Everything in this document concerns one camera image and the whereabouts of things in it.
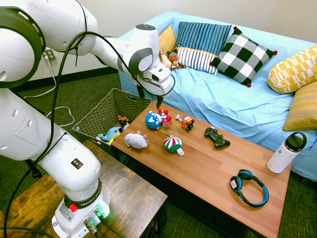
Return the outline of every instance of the blue couch cover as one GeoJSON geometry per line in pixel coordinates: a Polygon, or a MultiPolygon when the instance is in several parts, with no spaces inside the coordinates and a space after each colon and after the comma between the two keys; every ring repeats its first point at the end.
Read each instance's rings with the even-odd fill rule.
{"type": "MultiPolygon", "coordinates": [[[[177,37],[180,21],[228,24],[175,11],[166,11],[147,21],[146,24],[155,26],[159,34],[171,25],[177,37]]],[[[231,25],[228,39],[235,24],[231,25]]],[[[272,51],[278,51],[278,54],[256,74],[252,87],[248,88],[221,73],[215,76],[191,68],[181,68],[172,71],[176,85],[172,94],[163,102],[271,151],[276,151],[293,133],[283,131],[282,128],[294,94],[281,95],[274,92],[267,84],[267,74],[275,64],[315,43],[243,26],[238,27],[251,40],[272,51]]],[[[133,32],[134,30],[129,31],[120,39],[129,41],[133,32]]],[[[129,75],[124,72],[119,72],[119,75],[122,89],[138,95],[136,85],[131,82],[129,75]]],[[[146,97],[153,98],[149,94],[146,94],[146,97]]],[[[292,171],[317,181],[317,130],[302,132],[307,136],[307,144],[293,160],[292,171]]]]}

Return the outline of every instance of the black bottle cap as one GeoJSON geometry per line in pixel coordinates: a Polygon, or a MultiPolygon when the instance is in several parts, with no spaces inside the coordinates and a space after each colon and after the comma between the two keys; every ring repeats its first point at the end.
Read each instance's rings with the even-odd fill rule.
{"type": "Polygon", "coordinates": [[[301,151],[306,145],[306,136],[301,132],[295,132],[291,134],[285,141],[286,146],[293,151],[301,151]]]}

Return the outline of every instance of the wall outlet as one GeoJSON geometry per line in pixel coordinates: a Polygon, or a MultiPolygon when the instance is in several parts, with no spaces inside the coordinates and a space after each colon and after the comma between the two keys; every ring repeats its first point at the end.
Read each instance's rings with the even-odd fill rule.
{"type": "Polygon", "coordinates": [[[53,53],[53,50],[50,49],[50,48],[46,48],[44,50],[44,52],[42,53],[43,56],[48,56],[49,57],[49,60],[54,60],[56,59],[54,53],[53,53]]]}

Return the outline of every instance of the stuffed animal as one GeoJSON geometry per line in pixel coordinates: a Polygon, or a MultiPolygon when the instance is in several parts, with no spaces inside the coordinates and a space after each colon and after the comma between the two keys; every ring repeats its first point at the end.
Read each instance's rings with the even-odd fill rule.
{"type": "Polygon", "coordinates": [[[178,62],[178,54],[177,54],[177,48],[174,49],[173,52],[167,52],[167,56],[168,56],[168,59],[169,61],[172,62],[172,67],[171,67],[171,70],[175,70],[175,69],[178,69],[178,68],[187,68],[187,66],[185,65],[182,65],[178,62]]]}
{"type": "Polygon", "coordinates": [[[151,129],[159,129],[160,125],[170,126],[172,117],[168,115],[168,110],[159,109],[157,113],[150,111],[145,117],[145,124],[151,129]]]}
{"type": "Polygon", "coordinates": [[[113,140],[116,139],[121,134],[121,132],[123,132],[123,128],[120,126],[119,127],[115,126],[110,128],[108,132],[106,133],[106,135],[104,134],[97,135],[96,139],[112,143],[113,140]]]}
{"type": "Polygon", "coordinates": [[[138,131],[137,134],[127,134],[124,137],[124,141],[128,147],[132,146],[136,149],[142,149],[148,146],[149,141],[146,138],[147,135],[141,136],[141,132],[138,131]]]}
{"type": "Polygon", "coordinates": [[[165,65],[165,67],[171,69],[172,66],[174,66],[174,65],[172,65],[172,62],[168,59],[168,57],[163,49],[161,49],[159,51],[159,58],[160,58],[160,61],[162,62],[162,64],[165,65]]]}

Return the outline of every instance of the teddy bear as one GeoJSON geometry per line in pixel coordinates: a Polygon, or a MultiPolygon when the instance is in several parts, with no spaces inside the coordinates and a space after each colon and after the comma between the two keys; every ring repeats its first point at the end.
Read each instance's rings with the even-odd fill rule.
{"type": "Polygon", "coordinates": [[[169,61],[171,61],[171,63],[172,63],[171,70],[178,69],[178,68],[187,68],[187,66],[182,65],[178,62],[177,48],[174,49],[173,52],[168,51],[167,56],[168,56],[169,61]]]}

